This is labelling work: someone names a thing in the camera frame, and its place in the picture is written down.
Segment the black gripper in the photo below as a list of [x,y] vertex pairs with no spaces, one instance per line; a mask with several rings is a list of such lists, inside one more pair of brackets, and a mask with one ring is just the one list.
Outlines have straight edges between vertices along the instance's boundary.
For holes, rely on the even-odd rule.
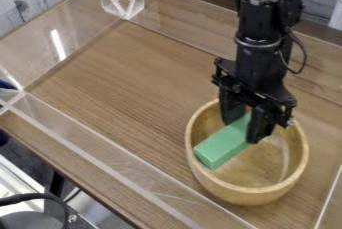
[[236,59],[213,60],[216,72],[212,83],[219,88],[221,120],[235,122],[251,108],[245,140],[256,144],[279,125],[289,126],[296,99],[284,87],[283,79],[289,71],[288,60],[292,41],[284,37],[276,41],[255,42],[236,38]]

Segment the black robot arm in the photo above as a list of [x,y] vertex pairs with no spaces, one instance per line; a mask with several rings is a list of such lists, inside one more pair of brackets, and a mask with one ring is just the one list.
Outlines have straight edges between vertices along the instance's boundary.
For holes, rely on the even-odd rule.
[[213,60],[212,83],[219,87],[219,105],[225,124],[251,113],[245,141],[255,144],[276,126],[289,125],[297,101],[285,89],[293,46],[303,43],[291,27],[300,21],[301,0],[235,0],[239,24],[236,58]]

